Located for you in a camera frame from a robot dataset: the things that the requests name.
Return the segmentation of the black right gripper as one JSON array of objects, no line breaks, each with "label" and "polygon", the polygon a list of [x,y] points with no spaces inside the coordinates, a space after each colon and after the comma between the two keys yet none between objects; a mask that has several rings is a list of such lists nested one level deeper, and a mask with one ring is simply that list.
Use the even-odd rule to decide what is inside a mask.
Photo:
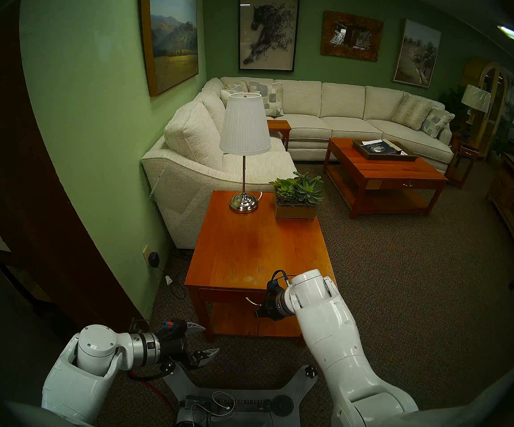
[{"label": "black right gripper", "polygon": [[272,321],[280,321],[284,319],[282,309],[279,310],[277,305],[278,294],[267,294],[265,301],[255,310],[255,318],[270,319]]}]

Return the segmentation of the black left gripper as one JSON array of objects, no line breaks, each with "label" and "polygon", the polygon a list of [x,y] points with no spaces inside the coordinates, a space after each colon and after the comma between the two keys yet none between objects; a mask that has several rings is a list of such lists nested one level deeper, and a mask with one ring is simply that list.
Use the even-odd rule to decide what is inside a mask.
[{"label": "black left gripper", "polygon": [[187,334],[205,331],[206,328],[193,322],[187,322],[187,328],[163,328],[158,331],[158,364],[175,361],[192,370],[199,365],[207,365],[219,352],[219,348],[188,351]]}]

